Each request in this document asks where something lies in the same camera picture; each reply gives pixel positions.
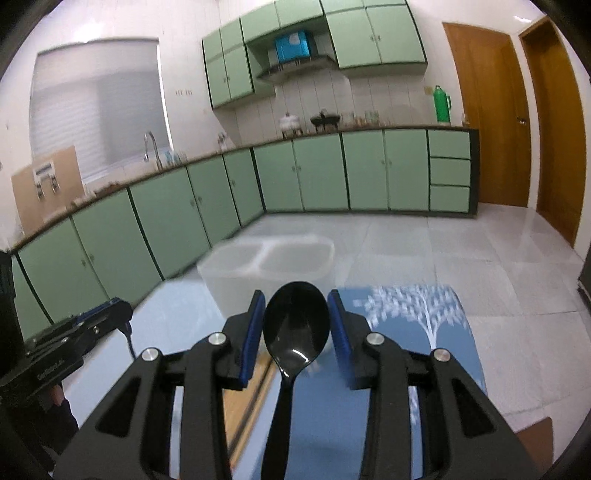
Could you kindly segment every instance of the drawer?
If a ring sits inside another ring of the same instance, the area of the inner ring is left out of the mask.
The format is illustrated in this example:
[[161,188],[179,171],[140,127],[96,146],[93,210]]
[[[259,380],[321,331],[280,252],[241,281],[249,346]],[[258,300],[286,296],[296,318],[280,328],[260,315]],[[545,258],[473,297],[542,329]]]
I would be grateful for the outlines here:
[[470,160],[431,157],[431,184],[470,186]]
[[470,134],[452,130],[429,130],[432,157],[470,158]]
[[434,212],[468,212],[470,188],[431,185],[429,209]]

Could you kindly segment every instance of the white tree pattern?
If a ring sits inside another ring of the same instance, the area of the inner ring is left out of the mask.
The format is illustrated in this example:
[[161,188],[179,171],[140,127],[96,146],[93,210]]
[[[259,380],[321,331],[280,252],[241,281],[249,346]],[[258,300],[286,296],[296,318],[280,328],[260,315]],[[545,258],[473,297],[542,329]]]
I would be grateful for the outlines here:
[[466,315],[449,286],[374,287],[366,300],[354,300],[353,305],[365,309],[373,329],[388,316],[418,323],[427,334],[431,350],[437,348],[437,333],[445,323],[461,325],[470,332]]

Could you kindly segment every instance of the window blind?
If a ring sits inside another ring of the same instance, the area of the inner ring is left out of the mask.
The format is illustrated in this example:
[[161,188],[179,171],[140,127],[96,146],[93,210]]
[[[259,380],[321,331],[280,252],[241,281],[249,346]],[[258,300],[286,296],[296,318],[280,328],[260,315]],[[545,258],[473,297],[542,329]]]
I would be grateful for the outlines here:
[[155,40],[107,40],[40,53],[31,89],[33,158],[74,145],[82,181],[144,160],[151,131],[169,147]]

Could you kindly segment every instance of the spoon handle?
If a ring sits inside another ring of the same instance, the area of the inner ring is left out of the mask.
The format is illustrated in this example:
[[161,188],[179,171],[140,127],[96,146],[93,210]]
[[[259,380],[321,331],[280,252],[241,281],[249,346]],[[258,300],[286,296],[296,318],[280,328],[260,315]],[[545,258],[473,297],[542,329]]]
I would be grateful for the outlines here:
[[291,400],[293,382],[281,378],[281,389],[275,406],[271,430],[262,459],[261,480],[283,480],[290,451]]

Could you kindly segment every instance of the green cabinet door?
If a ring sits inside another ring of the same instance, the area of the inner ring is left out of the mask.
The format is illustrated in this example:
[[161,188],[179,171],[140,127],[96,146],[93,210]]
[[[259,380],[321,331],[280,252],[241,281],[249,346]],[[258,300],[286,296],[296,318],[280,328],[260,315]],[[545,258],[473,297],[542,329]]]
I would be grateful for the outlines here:
[[12,257],[12,277],[14,290],[17,294],[14,304],[17,308],[18,323],[21,326],[22,337],[27,340],[37,332],[49,327],[50,323],[33,295],[25,275],[22,274],[16,257]]
[[469,205],[470,188],[431,185],[431,210],[467,213]]
[[109,300],[70,219],[21,248],[18,256],[54,322]]
[[291,142],[257,147],[254,152],[267,211],[302,211],[300,185]]
[[160,283],[127,189],[76,213],[73,220],[109,297],[135,303]]
[[326,16],[341,69],[380,63],[378,46],[364,9]]
[[244,42],[246,43],[279,30],[279,17],[275,9],[275,2],[248,12],[240,18],[240,21],[242,23]]
[[470,158],[470,134],[452,130],[429,130],[432,157]]
[[391,210],[429,210],[429,159],[425,130],[386,130]]
[[406,5],[368,8],[382,63],[425,62],[417,27]]
[[209,250],[185,168],[134,185],[131,194],[148,244],[166,278]]
[[246,49],[240,45],[223,55],[226,62],[226,78],[230,87],[230,97],[240,98],[252,93],[251,71],[248,68]]
[[189,166],[188,171],[205,231],[213,246],[240,228],[223,158],[196,163]]
[[322,8],[325,14],[363,8],[363,0],[322,0]]
[[406,0],[363,0],[366,7],[383,7],[384,5],[406,5]]
[[340,135],[294,140],[304,210],[348,210]]
[[353,210],[388,210],[382,131],[343,134],[349,197]]
[[222,54],[222,38],[219,30],[211,32],[203,38],[203,51],[205,61],[214,60]]
[[230,101],[230,88],[226,75],[226,64],[223,56],[206,63],[207,81],[209,82],[209,94],[212,97],[213,107],[217,107]]
[[256,181],[250,149],[232,152],[223,156],[230,187],[234,195],[238,218],[242,226],[262,214],[261,194]]
[[275,8],[282,28],[323,15],[320,0],[277,0]]
[[220,29],[220,33],[222,36],[222,50],[224,53],[238,45],[242,45],[242,27],[240,26],[239,18],[224,25]]

